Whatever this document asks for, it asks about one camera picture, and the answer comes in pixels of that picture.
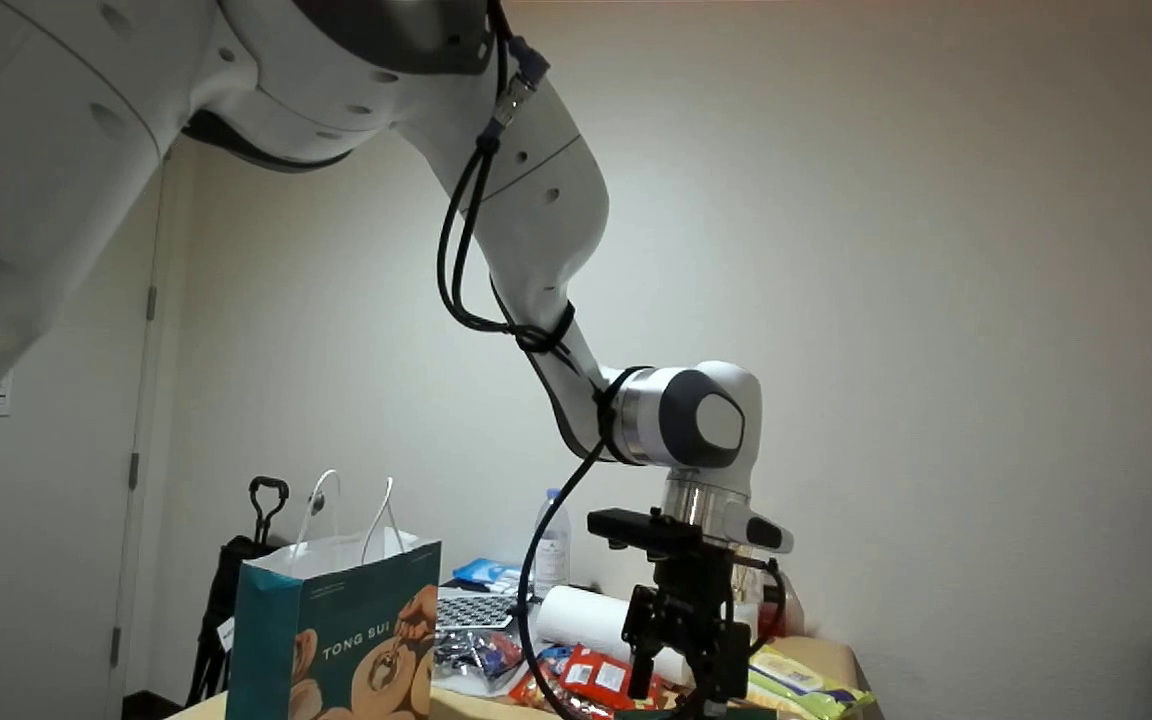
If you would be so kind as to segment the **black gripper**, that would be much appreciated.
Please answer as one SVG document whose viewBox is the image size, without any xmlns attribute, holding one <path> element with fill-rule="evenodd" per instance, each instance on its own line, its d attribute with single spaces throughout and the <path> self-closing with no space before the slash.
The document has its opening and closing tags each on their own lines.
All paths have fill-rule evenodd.
<svg viewBox="0 0 1152 720">
<path fill-rule="evenodd" d="M 619 639 L 631 646 L 631 701 L 648 694 L 653 659 L 673 646 L 691 666 L 689 704 L 735 704 L 747 689 L 747 629 L 731 621 L 731 555 L 706 544 L 658 551 L 656 585 L 631 587 Z"/>
</svg>

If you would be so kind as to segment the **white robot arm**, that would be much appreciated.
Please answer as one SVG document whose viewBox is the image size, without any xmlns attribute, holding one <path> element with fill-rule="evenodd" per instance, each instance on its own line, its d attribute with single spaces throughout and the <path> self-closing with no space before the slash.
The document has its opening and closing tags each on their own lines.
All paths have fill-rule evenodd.
<svg viewBox="0 0 1152 720">
<path fill-rule="evenodd" d="M 493 328 L 529 354 L 562 444 L 668 470 L 658 509 L 589 518 L 656 565 L 624 621 L 631 662 L 673 646 L 691 715 L 735 704 L 753 637 L 728 574 L 742 544 L 781 540 L 747 509 L 759 382 L 722 360 L 590 354 L 567 280 L 602 231 L 608 189 L 498 0 L 0 0 L 0 381 L 176 140 L 319 170 L 381 132 L 443 184 L 443 228 L 482 251 Z"/>
</svg>

